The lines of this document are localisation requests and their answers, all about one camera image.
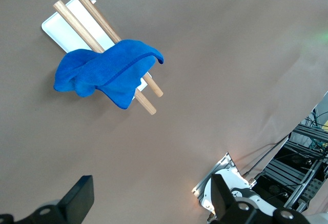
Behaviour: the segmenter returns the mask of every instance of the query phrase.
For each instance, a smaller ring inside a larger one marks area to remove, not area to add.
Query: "blue towel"
[[[55,74],[54,89],[75,91],[87,97],[102,91],[117,106],[127,109],[141,78],[164,58],[155,48],[141,41],[125,39],[103,53],[79,49],[67,53]]]

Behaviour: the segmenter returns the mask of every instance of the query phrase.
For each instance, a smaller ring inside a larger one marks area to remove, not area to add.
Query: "white tray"
[[[106,35],[79,0],[70,0],[66,6],[105,50],[114,45],[113,41]],[[46,19],[41,27],[65,52],[77,49],[91,50],[57,12]],[[144,79],[141,79],[141,85],[138,89],[141,91],[146,86],[147,83]]]

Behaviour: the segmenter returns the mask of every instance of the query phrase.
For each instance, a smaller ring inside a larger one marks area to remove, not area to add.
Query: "wooden stick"
[[[155,107],[146,99],[146,97],[139,91],[139,89],[135,89],[134,97],[143,104],[143,107],[151,114],[156,113]]]
[[[90,15],[96,20],[96,22],[98,22],[100,27],[104,30],[104,32],[114,43],[121,41],[121,38],[117,35],[114,29],[112,29],[109,22],[104,18],[101,12],[95,7],[95,5],[90,0],[79,0],[79,1],[90,13]],[[148,72],[144,75],[143,79],[146,81],[146,83],[150,86],[150,88],[155,92],[155,94],[158,97],[161,97],[163,95],[162,90],[159,88],[156,82],[151,78]]]
[[[103,47],[95,40],[95,38],[89,33],[89,31],[81,24],[81,22],[73,15],[73,13],[61,0],[55,3],[53,7],[93,51],[99,53],[104,52]],[[136,88],[135,94],[136,95],[134,97],[151,115],[156,113],[155,107],[139,91],[139,89]]]
[[[121,41],[121,38],[115,33],[115,31],[110,26],[109,22],[103,17],[103,15],[98,11],[98,9],[93,5],[90,0],[79,0],[81,4],[86,8],[86,10],[92,15],[92,17],[98,22],[101,28],[106,32],[106,34],[111,38],[114,43]]]
[[[56,4],[53,5],[53,7],[93,51],[99,53],[104,52],[103,47],[101,47],[101,45],[80,23],[75,15],[73,15],[73,13],[66,7],[63,1],[59,0]]]

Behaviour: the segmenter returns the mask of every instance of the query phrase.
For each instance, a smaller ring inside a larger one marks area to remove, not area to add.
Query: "cable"
[[[302,153],[302,152],[298,152],[298,153],[292,153],[292,154],[288,154],[288,155],[285,155],[285,156],[281,156],[281,157],[277,157],[277,158],[273,158],[273,160],[278,160],[278,159],[281,159],[283,157],[288,157],[288,156],[291,156],[291,155],[297,155],[297,154],[305,154],[305,153]],[[304,158],[298,158],[298,160],[306,160],[306,159],[310,159],[310,160],[320,160],[320,159],[328,159],[328,157],[326,156],[317,156],[317,157],[304,157]]]
[[[328,111],[327,112],[324,112],[324,113],[322,113],[322,114],[320,114],[320,115],[318,115],[317,116],[317,119],[320,117],[320,116],[322,116],[322,115],[324,115],[324,114],[327,114],[328,113]]]
[[[320,153],[322,153],[323,155],[325,154],[325,151],[326,151],[326,148],[325,147],[322,147],[322,145],[325,144],[325,142],[321,142],[321,141],[317,141],[313,138],[310,138],[311,141],[315,144],[315,146],[319,147],[322,151],[319,151]],[[315,146],[312,146],[312,144],[310,145],[310,149],[315,149],[314,147]]]
[[[274,197],[278,197],[278,196],[280,196],[280,195],[288,196],[287,192],[281,192],[281,193],[279,193],[279,194],[277,194],[277,195],[274,195],[274,196],[272,196],[272,197],[269,197],[269,198],[264,199],[264,201],[268,201],[269,199],[274,198]]]
[[[296,152],[296,153],[291,153],[291,154],[288,154],[288,155],[285,155],[285,156],[279,156],[277,158],[273,158],[273,160],[278,160],[278,159],[281,159],[281,158],[284,158],[284,157],[288,157],[288,156],[292,156],[292,155],[299,155],[299,154],[310,154],[310,155],[313,155],[313,153],[310,153],[310,152],[308,152],[308,153],[306,153],[306,152]]]
[[[302,184],[304,184],[304,183],[295,184],[295,185],[286,185],[286,186],[283,186],[283,187],[296,187],[296,186],[300,186],[300,185],[302,185]]]
[[[254,166],[252,166],[246,173],[244,173],[243,175],[242,175],[242,177],[243,178],[245,178],[245,177],[247,177],[249,174],[250,174],[250,172],[252,171],[252,170],[254,170],[255,169],[255,167],[267,156],[267,155],[269,155],[269,153],[270,152],[272,152],[278,145],[280,145],[283,141],[285,141],[285,139],[286,138],[288,138],[288,136],[289,135],[287,135],[285,138],[283,138],[281,141],[279,141],[278,143],[276,143],[268,152],[266,152],[266,154],[263,156],[263,157],[261,157],[261,159],[259,160],[259,161],[257,161],[257,163],[255,163],[254,164]]]
[[[328,126],[326,126],[326,125],[319,124],[319,123],[317,123],[317,125],[318,125],[318,126],[323,126],[323,127],[328,127]]]
[[[307,116],[304,120],[306,120],[306,123],[305,123],[306,126],[309,124],[309,122],[311,122],[311,123],[314,122],[311,118],[309,118],[309,116]]]

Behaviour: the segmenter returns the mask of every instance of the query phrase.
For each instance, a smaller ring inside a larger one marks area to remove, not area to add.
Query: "bolt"
[[[281,214],[281,216],[283,217],[283,218],[286,218],[286,219],[293,219],[294,218],[294,216],[291,214],[291,212],[289,212],[289,211],[287,211],[287,210],[283,210],[283,211],[281,211],[280,212],[280,214]]]
[[[243,203],[243,202],[239,203],[239,204],[238,204],[238,207],[239,207],[241,210],[245,210],[245,211],[247,211],[247,210],[250,209],[250,207],[249,207],[246,203]]]
[[[251,178],[250,181],[248,181],[248,183],[251,185],[251,187],[253,188],[256,185],[256,179]]]

